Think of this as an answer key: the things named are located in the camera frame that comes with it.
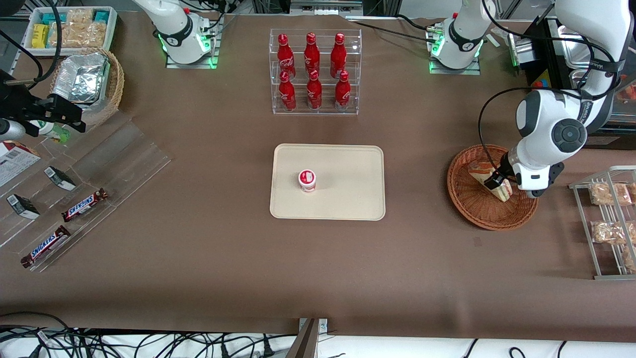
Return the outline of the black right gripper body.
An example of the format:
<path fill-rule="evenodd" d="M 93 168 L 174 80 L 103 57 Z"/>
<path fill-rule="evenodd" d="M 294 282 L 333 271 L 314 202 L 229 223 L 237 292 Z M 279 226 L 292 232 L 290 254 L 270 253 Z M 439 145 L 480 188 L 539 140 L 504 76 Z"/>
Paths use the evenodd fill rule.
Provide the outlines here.
<path fill-rule="evenodd" d="M 32 120 L 46 120 L 49 99 L 40 99 L 23 85 L 10 86 L 6 82 L 14 78 L 0 71 L 0 135 L 2 138 L 39 136 L 39 126 Z"/>

